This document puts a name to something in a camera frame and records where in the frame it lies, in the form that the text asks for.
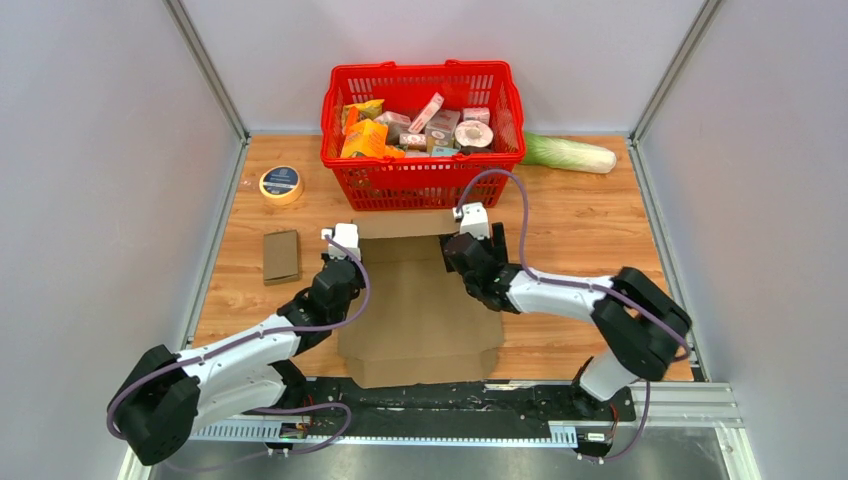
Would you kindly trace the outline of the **small brown cardboard box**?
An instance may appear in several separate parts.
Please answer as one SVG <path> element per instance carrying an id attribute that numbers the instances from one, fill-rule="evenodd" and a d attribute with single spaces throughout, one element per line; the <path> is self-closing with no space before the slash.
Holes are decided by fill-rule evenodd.
<path id="1" fill-rule="evenodd" d="M 279 285 L 301 278 L 299 234 L 277 231 L 263 236 L 263 284 Z"/>

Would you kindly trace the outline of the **large cardboard sheet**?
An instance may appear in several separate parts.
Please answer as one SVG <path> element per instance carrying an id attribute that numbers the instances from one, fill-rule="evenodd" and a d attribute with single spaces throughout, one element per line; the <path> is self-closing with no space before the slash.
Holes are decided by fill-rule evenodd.
<path id="1" fill-rule="evenodd" d="M 364 311 L 338 329 L 338 353 L 366 389 L 479 381 L 504 342 L 502 316 L 468 295 L 447 270 L 440 238 L 455 234 L 448 211 L 382 212 L 354 219 L 370 278 Z"/>

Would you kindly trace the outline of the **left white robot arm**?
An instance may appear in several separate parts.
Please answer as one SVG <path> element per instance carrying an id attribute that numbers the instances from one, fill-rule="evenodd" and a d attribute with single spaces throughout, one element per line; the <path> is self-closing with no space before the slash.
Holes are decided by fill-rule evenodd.
<path id="1" fill-rule="evenodd" d="M 107 406 L 109 433 L 139 461 L 166 461 L 203 428 L 247 412 L 298 415 L 305 378 L 294 357 L 362 315 L 370 278 L 358 253 L 325 253 L 312 284 L 259 324 L 216 343 L 173 352 L 145 351 Z"/>

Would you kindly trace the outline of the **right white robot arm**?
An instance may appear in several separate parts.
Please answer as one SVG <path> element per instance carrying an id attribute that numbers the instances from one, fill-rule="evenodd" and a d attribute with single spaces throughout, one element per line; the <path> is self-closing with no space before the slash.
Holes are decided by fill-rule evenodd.
<path id="1" fill-rule="evenodd" d="M 441 248 L 447 270 L 458 273 L 466 292 L 488 309 L 556 315 L 597 328 L 607 349 L 581 367 L 570 391 L 572 409 L 583 418 L 598 417 L 637 380 L 663 379 L 689 353 L 691 317 L 636 268 L 580 279 L 511 263 L 500 224 L 488 238 L 445 235 Z"/>

